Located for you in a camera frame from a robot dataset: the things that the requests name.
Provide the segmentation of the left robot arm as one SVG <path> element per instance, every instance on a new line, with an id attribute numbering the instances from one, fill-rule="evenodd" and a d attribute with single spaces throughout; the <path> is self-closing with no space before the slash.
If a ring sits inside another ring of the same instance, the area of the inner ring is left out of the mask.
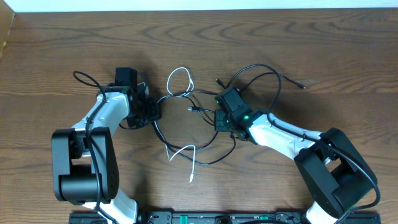
<path id="1" fill-rule="evenodd" d="M 69 129 L 52 134 L 53 191 L 59 201 L 81 205 L 106 223 L 147 223 L 148 216 L 119 186 L 112 136 L 122 121 L 141 129 L 160 119 L 146 81 L 131 67 L 116 68 L 115 81 L 90 86 L 99 92 L 87 115 Z"/>

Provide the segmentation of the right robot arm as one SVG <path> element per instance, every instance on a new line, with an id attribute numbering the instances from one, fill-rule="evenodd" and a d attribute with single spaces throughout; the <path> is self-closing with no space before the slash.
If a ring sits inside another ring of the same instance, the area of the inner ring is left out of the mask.
<path id="1" fill-rule="evenodd" d="M 305 213 L 309 223 L 340 223 L 369 191 L 379 192 L 374 172 L 341 130 L 309 131 L 269 111 L 252 110 L 232 86 L 215 100 L 220 106 L 215 112 L 216 131 L 231 132 L 295 162 L 314 199 Z"/>

